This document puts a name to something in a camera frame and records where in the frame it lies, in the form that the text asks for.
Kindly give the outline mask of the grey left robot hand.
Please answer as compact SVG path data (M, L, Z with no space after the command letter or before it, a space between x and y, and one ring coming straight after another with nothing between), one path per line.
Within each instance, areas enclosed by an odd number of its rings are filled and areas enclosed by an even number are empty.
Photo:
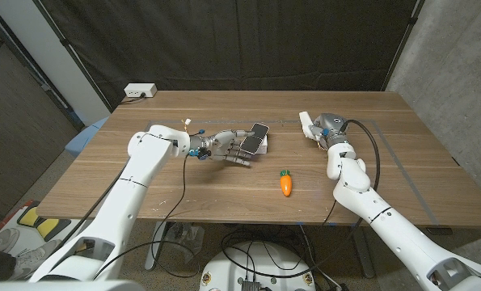
M249 167L251 154L241 151L240 146L244 137L254 135L252 131L245 130L222 130L212 136L202 137L201 145L209 154L209 159L237 163Z

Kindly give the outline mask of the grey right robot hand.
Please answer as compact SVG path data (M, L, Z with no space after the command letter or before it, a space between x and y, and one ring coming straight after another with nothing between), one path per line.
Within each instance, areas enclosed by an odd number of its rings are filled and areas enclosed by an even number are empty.
M314 139L322 148L328 150L332 146L347 141L346 134L341 132L345 119L332 113L322 113L310 125Z

